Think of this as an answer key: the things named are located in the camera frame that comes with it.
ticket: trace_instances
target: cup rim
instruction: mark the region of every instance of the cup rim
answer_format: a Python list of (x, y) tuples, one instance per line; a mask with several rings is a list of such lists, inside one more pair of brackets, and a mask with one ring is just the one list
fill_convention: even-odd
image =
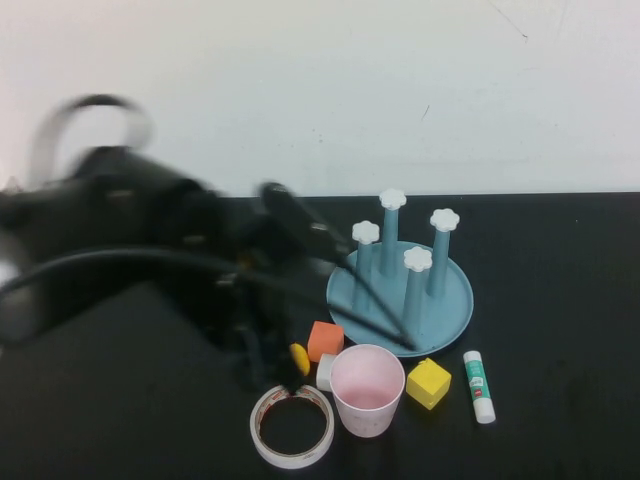
[[(398, 394), (393, 398), (393, 400), (391, 400), (389, 403), (384, 404), (381, 407), (377, 407), (377, 408), (359, 408), (359, 407), (354, 407), (353, 405), (351, 405), (349, 402), (345, 402), (340, 395), (338, 395), (335, 391), (335, 389), (333, 388), (333, 368), (336, 366), (336, 362), (338, 361), (338, 359), (342, 356), (342, 354), (348, 352), (349, 350), (356, 350), (356, 349), (360, 349), (360, 348), (377, 348), (379, 350), (383, 350), (384, 352), (388, 353), (395, 361), (396, 364), (398, 365), (398, 368), (400, 368), (400, 371), (402, 372), (402, 386), (400, 387), (400, 391), (398, 392)], [(342, 352), (340, 352), (338, 354), (338, 356), (333, 360), (332, 364), (331, 364), (331, 372), (329, 372), (329, 385), (331, 386), (331, 393), (333, 393), (333, 396), (336, 397), (338, 400), (340, 400), (340, 402), (346, 406), (348, 406), (349, 408), (352, 408), (353, 410), (356, 410), (358, 412), (376, 412), (378, 410), (382, 410), (384, 408), (387, 408), (389, 405), (394, 404), (395, 402), (398, 401), (398, 399), (400, 398), (400, 396), (402, 395), (402, 392), (404, 392), (404, 387), (407, 383), (407, 378), (405, 375), (405, 371), (404, 371), (404, 367), (402, 366), (402, 362), (400, 362), (400, 360), (398, 359), (398, 357), (396, 357), (393, 353), (391, 353), (389, 350), (387, 350), (384, 347), (381, 347), (379, 345), (373, 345), (370, 343), (361, 343), (359, 345), (353, 345), (351, 347), (345, 348)]]

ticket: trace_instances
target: tape roll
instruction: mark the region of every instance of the tape roll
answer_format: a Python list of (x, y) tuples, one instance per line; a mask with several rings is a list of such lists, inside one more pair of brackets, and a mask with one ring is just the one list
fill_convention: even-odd
[(333, 418), (333, 410), (327, 397), (320, 393), (315, 388), (304, 385), (295, 394), (296, 397), (306, 398), (307, 400), (315, 403), (324, 413), (327, 419), (327, 427), (325, 428), (322, 437), (318, 443), (306, 452), (298, 453), (296, 455), (286, 455), (284, 453), (276, 452), (269, 448), (262, 441), (260, 437), (260, 424), (264, 418), (265, 413), (275, 403), (282, 400), (286, 400), (291, 395), (287, 390), (282, 387), (274, 387), (265, 393), (256, 406), (253, 407), (251, 412), (251, 418), (249, 419), (249, 429), (251, 430), (251, 438), (256, 446), (256, 450), (262, 458), (264, 458), (271, 465), (278, 468), (284, 468), (287, 470), (295, 470), (298, 468), (308, 467), (320, 460), (325, 453), (329, 450), (331, 442), (333, 441), (333, 432), (335, 429), (335, 421)]

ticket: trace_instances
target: paper cup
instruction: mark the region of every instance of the paper cup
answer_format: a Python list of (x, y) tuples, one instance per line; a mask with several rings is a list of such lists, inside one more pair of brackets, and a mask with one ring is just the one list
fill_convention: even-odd
[(330, 383), (345, 428), (358, 437), (376, 437), (391, 424), (405, 374), (389, 350), (356, 345), (333, 361)]

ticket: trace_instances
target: glue stick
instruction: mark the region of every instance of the glue stick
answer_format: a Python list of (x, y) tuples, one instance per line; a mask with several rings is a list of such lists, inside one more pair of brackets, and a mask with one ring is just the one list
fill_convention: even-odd
[(496, 413), (493, 410), (493, 402), (491, 401), (480, 352), (467, 352), (462, 358), (467, 370), (467, 379), (471, 389), (471, 401), (473, 402), (473, 410), (476, 412), (476, 420), (482, 424), (491, 423), (495, 421)]

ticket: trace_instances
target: orange cube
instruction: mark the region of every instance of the orange cube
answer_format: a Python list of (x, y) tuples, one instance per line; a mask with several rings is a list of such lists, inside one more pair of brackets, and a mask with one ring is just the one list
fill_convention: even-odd
[(309, 360), (319, 362), (324, 353), (337, 355), (344, 347), (344, 329), (339, 325), (325, 322), (313, 322), (307, 353)]

